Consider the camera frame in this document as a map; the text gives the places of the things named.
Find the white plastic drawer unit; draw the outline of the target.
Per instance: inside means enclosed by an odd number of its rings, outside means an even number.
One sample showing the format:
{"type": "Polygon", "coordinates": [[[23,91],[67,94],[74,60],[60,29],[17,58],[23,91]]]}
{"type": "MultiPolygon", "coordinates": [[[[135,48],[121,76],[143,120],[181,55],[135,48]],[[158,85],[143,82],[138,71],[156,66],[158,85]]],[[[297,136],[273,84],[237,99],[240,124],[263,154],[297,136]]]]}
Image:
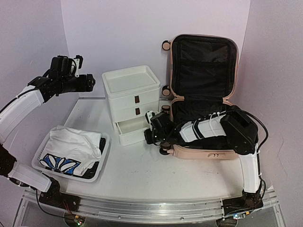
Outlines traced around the white plastic drawer unit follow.
{"type": "Polygon", "coordinates": [[[120,145],[128,146],[145,140],[150,127],[148,111],[158,111],[160,81],[149,66],[142,65],[102,74],[110,119],[120,145]]]}

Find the pink hard-shell suitcase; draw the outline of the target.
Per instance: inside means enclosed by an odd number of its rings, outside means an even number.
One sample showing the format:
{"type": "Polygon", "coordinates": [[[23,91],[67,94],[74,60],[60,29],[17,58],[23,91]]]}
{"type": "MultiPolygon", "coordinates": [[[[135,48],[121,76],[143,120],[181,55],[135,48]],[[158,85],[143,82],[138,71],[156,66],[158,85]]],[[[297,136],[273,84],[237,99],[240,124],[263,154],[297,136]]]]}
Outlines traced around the pink hard-shell suitcase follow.
{"type": "Polygon", "coordinates": [[[173,99],[169,118],[177,125],[233,106],[238,47],[228,38],[178,35],[164,41],[170,52],[170,85],[164,91],[173,99]]]}

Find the white blue print t-shirt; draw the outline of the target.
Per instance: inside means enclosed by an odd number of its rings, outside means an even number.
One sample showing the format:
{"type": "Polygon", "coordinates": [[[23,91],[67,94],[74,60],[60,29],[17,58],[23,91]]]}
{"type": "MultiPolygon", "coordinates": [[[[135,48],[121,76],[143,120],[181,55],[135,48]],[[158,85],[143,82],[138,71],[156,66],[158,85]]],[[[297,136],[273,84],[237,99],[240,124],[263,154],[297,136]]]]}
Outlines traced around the white blue print t-shirt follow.
{"type": "Polygon", "coordinates": [[[101,133],[58,125],[50,130],[39,162],[64,174],[83,176],[102,156],[101,138],[101,133]]]}

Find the black jeans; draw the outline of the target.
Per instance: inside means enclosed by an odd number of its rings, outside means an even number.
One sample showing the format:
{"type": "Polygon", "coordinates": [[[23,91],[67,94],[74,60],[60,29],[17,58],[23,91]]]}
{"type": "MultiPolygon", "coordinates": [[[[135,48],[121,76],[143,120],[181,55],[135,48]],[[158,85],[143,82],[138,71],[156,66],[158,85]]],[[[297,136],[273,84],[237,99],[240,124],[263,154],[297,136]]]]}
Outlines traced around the black jeans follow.
{"type": "MultiPolygon", "coordinates": [[[[101,154],[103,154],[103,150],[106,144],[106,139],[101,138],[99,143],[99,149],[101,151],[101,154]]],[[[83,178],[84,179],[91,179],[95,176],[97,172],[97,167],[99,166],[99,161],[96,161],[92,168],[87,169],[87,171],[84,173],[83,178]]]]}

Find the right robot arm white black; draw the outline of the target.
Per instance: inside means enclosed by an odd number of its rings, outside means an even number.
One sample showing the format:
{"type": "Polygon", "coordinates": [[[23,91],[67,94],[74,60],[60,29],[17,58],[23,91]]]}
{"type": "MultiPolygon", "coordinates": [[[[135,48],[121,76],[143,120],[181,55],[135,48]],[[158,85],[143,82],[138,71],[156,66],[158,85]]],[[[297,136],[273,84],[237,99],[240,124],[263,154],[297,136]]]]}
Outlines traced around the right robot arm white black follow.
{"type": "Polygon", "coordinates": [[[144,131],[147,144],[159,146],[163,155],[182,159],[239,158],[243,178],[240,197],[222,201],[223,215],[234,219],[263,207],[266,183],[261,177],[258,126],[264,124],[237,106],[210,113],[187,123],[175,124],[169,115],[148,111],[149,128],[144,131]]]}

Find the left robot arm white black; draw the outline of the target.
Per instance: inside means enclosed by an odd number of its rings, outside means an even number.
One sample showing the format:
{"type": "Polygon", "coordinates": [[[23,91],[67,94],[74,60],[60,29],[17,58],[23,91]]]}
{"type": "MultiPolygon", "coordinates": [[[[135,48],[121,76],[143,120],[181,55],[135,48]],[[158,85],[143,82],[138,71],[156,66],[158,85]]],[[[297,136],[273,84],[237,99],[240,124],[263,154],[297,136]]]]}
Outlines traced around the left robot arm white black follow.
{"type": "MultiPolygon", "coordinates": [[[[42,76],[34,78],[0,111],[0,143],[36,108],[53,96],[70,92],[91,92],[96,83],[92,74],[79,74],[83,57],[56,56],[42,76]]],[[[80,197],[60,191],[60,183],[18,162],[4,147],[0,148],[0,174],[20,187],[31,188],[39,196],[38,203],[77,211],[80,197]]]]}

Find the white perforated plastic basket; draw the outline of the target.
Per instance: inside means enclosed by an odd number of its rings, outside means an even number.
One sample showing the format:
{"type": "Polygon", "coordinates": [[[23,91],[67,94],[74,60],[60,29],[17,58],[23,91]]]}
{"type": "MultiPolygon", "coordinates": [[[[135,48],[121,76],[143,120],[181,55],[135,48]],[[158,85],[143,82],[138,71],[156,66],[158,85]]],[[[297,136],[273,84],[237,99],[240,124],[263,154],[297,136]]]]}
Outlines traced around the white perforated plastic basket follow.
{"type": "Polygon", "coordinates": [[[94,182],[98,178],[98,175],[99,175],[99,173],[102,169],[102,166],[104,164],[104,161],[105,161],[105,158],[106,158],[106,155],[107,155],[107,151],[110,147],[110,137],[109,137],[109,135],[106,134],[106,133],[101,133],[101,134],[102,134],[102,138],[106,139],[106,144],[105,144],[105,147],[104,147],[104,150],[103,150],[103,154],[102,154],[102,156],[99,160],[99,166],[97,167],[97,172],[96,172],[95,176],[91,179],[84,179],[83,176],[75,176],[75,175],[64,174],[62,172],[50,169],[50,168],[45,167],[45,166],[40,164],[39,159],[40,159],[41,154],[42,154],[42,152],[43,152],[43,150],[46,146],[46,143],[49,140],[49,132],[45,136],[45,138],[43,139],[39,148],[37,149],[37,151],[34,155],[34,158],[32,159],[31,165],[32,165],[33,168],[35,168],[37,170],[40,170],[40,171],[44,172],[47,175],[49,175],[49,174],[58,175],[60,177],[64,177],[64,178],[68,178],[68,179],[72,179],[72,180],[78,180],[78,181],[82,181],[82,182],[86,182],[86,183],[94,182]]]}

